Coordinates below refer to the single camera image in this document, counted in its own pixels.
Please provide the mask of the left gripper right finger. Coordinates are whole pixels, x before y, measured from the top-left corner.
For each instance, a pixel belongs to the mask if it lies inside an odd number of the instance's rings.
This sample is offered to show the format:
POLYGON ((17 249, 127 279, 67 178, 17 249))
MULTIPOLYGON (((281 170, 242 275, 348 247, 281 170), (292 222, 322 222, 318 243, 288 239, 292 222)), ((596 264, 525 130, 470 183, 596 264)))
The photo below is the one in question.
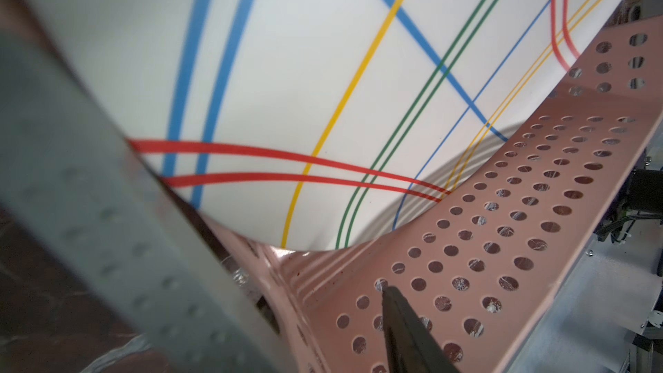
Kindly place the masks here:
POLYGON ((383 288, 383 331, 391 372, 458 372, 397 287, 383 288))

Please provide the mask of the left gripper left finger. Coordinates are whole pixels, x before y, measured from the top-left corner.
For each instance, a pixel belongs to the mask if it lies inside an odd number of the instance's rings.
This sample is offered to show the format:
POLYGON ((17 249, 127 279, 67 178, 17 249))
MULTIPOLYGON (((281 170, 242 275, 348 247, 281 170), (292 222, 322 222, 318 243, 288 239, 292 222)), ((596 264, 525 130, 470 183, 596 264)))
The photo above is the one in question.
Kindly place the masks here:
POLYGON ((1 37, 1 202, 181 372, 292 372, 288 347, 107 115, 1 37))

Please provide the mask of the white plate coloured plaid lines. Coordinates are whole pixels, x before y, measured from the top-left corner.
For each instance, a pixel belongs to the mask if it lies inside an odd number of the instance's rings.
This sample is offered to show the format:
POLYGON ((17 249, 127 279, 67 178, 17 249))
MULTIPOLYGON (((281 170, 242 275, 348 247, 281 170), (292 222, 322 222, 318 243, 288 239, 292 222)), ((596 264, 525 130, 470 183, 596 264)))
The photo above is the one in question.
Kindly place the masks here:
POLYGON ((622 0, 27 0, 146 162, 223 226, 336 250, 407 224, 533 114, 622 0))

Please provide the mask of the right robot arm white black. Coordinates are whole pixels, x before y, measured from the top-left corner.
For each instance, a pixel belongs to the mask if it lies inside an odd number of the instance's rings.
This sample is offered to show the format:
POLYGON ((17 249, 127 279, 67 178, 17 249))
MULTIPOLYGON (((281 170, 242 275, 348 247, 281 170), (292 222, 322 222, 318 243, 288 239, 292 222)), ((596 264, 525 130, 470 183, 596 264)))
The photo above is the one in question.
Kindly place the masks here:
POLYGON ((656 372, 662 335, 662 169, 643 153, 597 227, 609 372, 656 372))

